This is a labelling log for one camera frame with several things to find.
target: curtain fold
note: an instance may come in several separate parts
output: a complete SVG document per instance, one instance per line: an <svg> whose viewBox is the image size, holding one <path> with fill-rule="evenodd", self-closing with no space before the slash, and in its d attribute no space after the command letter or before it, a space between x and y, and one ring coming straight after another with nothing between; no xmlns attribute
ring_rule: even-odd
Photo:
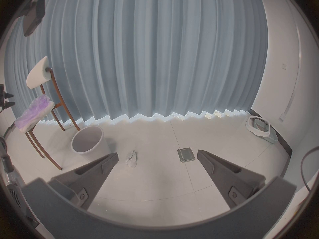
<svg viewBox="0 0 319 239"><path fill-rule="evenodd" d="M268 46L262 0L45 0L45 7L31 36L20 18L7 42L16 117L41 94L26 77L44 56L75 119L248 110L256 97ZM58 102L52 82L43 86ZM61 107L57 116L68 120Z"/></svg>

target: white chair backrest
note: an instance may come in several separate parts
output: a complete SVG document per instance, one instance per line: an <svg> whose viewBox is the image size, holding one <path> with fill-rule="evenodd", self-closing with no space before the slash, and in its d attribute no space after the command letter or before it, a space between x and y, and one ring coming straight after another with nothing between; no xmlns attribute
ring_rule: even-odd
<svg viewBox="0 0 319 239"><path fill-rule="evenodd" d="M28 74L28 77L26 78L26 85L28 88L33 89L51 80L50 72L46 72L45 70L47 67L49 67L49 59L46 56L42 58Z"/></svg>

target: ventilation grille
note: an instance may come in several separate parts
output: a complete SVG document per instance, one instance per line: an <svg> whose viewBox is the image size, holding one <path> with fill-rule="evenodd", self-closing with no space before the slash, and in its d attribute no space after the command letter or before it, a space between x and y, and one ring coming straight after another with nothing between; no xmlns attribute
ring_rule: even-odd
<svg viewBox="0 0 319 239"><path fill-rule="evenodd" d="M14 189L9 189L9 192L13 197L14 201L16 202L17 206L21 209L21 203L17 193L14 191Z"/></svg>

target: chair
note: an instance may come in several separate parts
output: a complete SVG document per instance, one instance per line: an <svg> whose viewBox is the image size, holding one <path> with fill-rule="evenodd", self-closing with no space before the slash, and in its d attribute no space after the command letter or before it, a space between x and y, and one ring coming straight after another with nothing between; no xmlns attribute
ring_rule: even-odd
<svg viewBox="0 0 319 239"><path fill-rule="evenodd" d="M28 88L30 89L34 89L35 87L40 86L42 94L45 94L44 88L43 88L43 83L52 80L54 89L56 91L56 93L58 94L59 100L60 102L58 104L55 104L54 107L50 110L54 119L57 121L57 123L59 124L59 126L61 127L61 129L63 131L65 131L65 129L63 128L63 126L61 125L61 123L59 122L57 116L54 113L54 109L63 106L63 108L65 109L66 113L68 114L69 118L71 119L71 121L73 122L73 124L75 125L76 129L79 131L80 128L78 127L78 125L76 124L74 118L72 117L70 111L68 110L68 108L66 107L66 104L62 98L62 95L59 91L58 85L55 81L55 77L53 74L53 70L52 68L49 67L49 60L48 57L44 57L40 60L39 63L37 63L34 68L30 71L30 73L28 74L28 77L26 78L26 85L28 86ZM35 137L33 130L34 127L36 126L36 124L28 131L26 132L26 137L28 138L28 140L30 141L30 143L32 144L32 146L35 148L35 150L39 153L39 155L44 158L43 154L60 170L62 170L62 167L60 165L58 165L53 159L52 157L50 157L50 155L46 152L46 150L42 147L42 145L39 143L39 141L37 140L37 138ZM35 142L35 144L38 146L38 148L43 152L43 154L40 152L40 150L37 148L37 146L34 144L34 142L31 140L31 138L33 139L33 141Z"/></svg>

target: wooden chair frame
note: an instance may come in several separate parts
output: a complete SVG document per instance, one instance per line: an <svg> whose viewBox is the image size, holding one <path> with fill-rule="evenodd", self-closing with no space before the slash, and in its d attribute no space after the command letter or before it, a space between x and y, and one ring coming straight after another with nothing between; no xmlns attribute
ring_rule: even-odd
<svg viewBox="0 0 319 239"><path fill-rule="evenodd" d="M53 111L54 109L56 109L56 108L58 108L58 107L60 107L60 106L63 106L63 108L65 109L65 111L66 111L66 113L68 114L69 118L71 119L72 123L75 125L76 129L77 129L78 131L80 131L80 128L78 127L78 125L76 124L76 122L75 122L74 118L72 117L70 111L69 111L68 108L66 107L66 104L65 104L65 102L64 102L64 100L63 100L63 98L62 98L62 95L61 95L60 91L59 91L58 85L57 85L57 83L56 83L56 81L55 81L55 77L54 77L52 68L47 67L45 70L46 70L47 72L50 72L54 89L55 89L55 91L56 91L56 93L58 94L58 97L59 97L59 99L60 99L60 102L59 102L58 104L56 104L56 105L53 107L53 109L51 110L51 113L52 113L54 119L57 121L57 123L59 124L60 128L61 128L63 131L65 131L65 129L63 128L63 126L61 125L61 123L59 122L57 116L55 115L55 113L54 113L54 111ZM42 84L40 85L40 88L41 88L42 94L45 94L45 91L44 91L44 88L43 88L43 85L42 85ZM39 153L39 155L40 155L42 158L44 158L44 156L43 156L43 154L44 154L59 170L62 170L62 167L61 167L57 162L54 161L54 159L46 152L46 150L45 150L45 149L42 147L42 145L39 143L38 139L35 137L35 135L34 135L34 133L33 133L34 128L35 128L35 126L34 126L32 129L30 129L30 130L26 133L26 137L28 138L28 140L30 141L30 143L32 144L32 146L35 148L35 150Z"/></svg>

